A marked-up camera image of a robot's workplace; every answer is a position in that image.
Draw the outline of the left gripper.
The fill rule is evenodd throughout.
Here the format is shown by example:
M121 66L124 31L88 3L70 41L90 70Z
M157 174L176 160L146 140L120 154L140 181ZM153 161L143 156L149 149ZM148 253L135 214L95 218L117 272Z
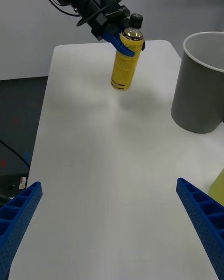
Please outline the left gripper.
M145 40L141 32L143 17L130 17L128 21L130 10L125 5L120 5L121 1L114 0L107 3L93 14L83 17L76 26L89 25L91 33L99 41L104 39L119 53L134 57L133 51L143 51L145 48Z

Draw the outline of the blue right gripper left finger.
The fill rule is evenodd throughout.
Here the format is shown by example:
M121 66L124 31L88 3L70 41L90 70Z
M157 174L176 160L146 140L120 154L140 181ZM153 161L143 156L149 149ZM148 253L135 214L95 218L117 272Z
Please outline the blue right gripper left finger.
M42 197L40 182L35 182L0 209L0 279L5 280Z

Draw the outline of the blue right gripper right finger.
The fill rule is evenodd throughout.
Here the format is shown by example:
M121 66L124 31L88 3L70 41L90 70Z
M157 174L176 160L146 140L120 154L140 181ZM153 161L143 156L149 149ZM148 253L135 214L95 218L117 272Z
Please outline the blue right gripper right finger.
M218 279L224 279L224 207L183 178L176 192Z

